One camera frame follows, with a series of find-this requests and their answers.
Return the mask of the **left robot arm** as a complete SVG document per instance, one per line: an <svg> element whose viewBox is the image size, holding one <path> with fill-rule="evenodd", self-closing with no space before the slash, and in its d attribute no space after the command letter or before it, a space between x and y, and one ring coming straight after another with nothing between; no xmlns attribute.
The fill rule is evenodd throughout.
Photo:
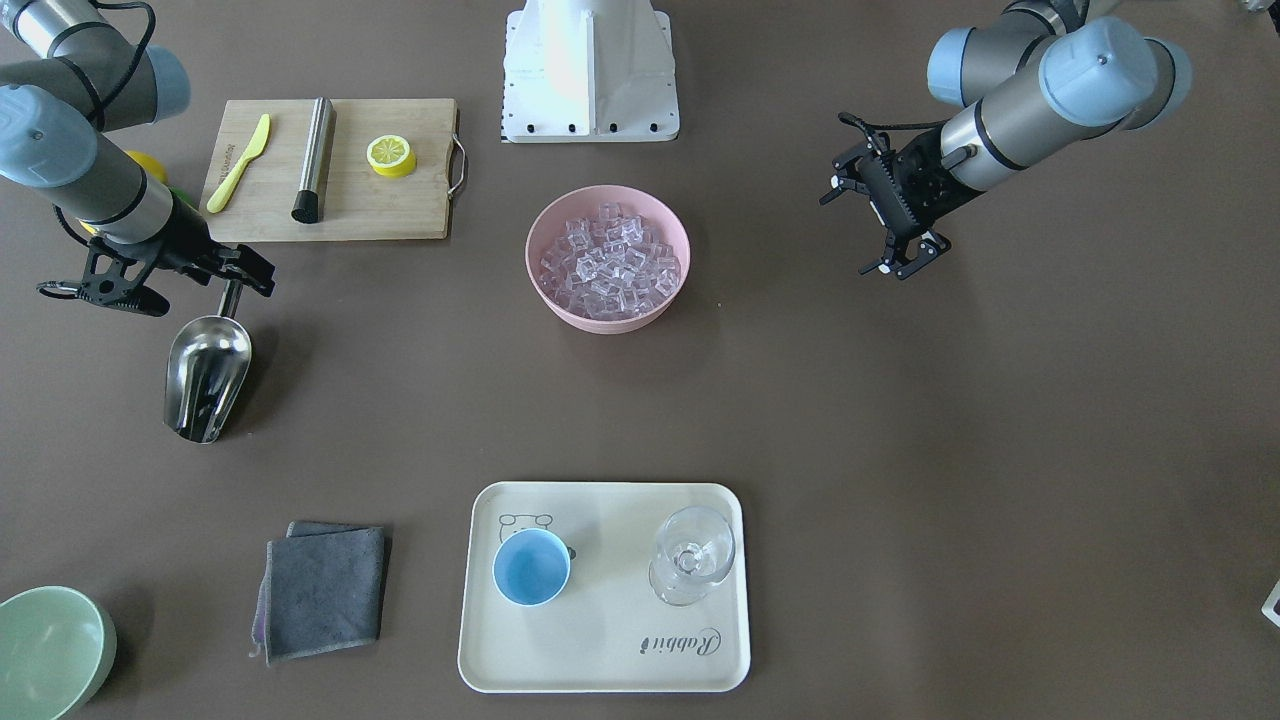
<svg viewBox="0 0 1280 720"><path fill-rule="evenodd" d="M891 127L841 113L861 138L832 161L831 202L864 195L884 227L874 270L908 278L950 249L945 215L1071 143L1152 126L1193 85L1190 58L1085 1L1014 1L987 27L955 28L931 53L931 94L959 111L916 123L900 149Z"/></svg>

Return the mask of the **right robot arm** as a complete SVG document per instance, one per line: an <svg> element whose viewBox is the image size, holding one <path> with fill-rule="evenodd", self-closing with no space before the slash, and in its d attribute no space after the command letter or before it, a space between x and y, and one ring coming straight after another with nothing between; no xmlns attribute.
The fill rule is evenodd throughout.
<svg viewBox="0 0 1280 720"><path fill-rule="evenodd" d="M189 78L173 53L151 45L150 31L131 42L106 9L105 1L3 4L3 27L37 54L3 68L3 176L41 193L65 231L78 223L92 231L83 275L40 292L161 316L169 304L146 282L170 270L271 295L271 263L216 242L195 205L109 138L183 113Z"/></svg>

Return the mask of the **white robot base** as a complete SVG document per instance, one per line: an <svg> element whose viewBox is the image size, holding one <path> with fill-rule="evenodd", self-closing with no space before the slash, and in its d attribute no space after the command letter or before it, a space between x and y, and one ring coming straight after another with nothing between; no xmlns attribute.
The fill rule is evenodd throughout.
<svg viewBox="0 0 1280 720"><path fill-rule="evenodd" d="M527 1L506 19L500 140L678 137L671 19L649 1Z"/></svg>

